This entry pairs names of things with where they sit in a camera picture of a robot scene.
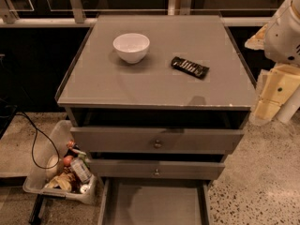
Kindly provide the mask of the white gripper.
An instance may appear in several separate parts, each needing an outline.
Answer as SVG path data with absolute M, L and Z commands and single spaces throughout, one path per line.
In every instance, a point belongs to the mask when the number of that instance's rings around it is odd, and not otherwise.
M 287 65 L 300 65 L 300 19 L 293 0 L 285 0 L 269 23 L 245 42 L 245 47 L 264 49 L 265 56 L 276 62 L 270 71 L 261 72 L 251 109 L 252 122 L 271 122 L 300 86 L 300 67 Z

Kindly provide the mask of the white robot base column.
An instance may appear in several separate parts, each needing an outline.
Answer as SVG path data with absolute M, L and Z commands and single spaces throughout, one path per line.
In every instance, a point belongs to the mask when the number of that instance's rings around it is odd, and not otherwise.
M 277 120 L 281 123 L 287 124 L 293 115 L 300 108 L 300 86 L 294 91 L 291 97 L 280 108 L 277 113 Z

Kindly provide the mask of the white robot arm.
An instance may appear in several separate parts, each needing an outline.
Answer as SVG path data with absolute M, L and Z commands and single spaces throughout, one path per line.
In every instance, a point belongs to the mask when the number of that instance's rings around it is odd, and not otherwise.
M 300 108 L 300 0 L 285 0 L 245 47 L 263 50 L 275 62 L 259 75 L 249 121 L 256 126 L 274 118 L 288 123 Z

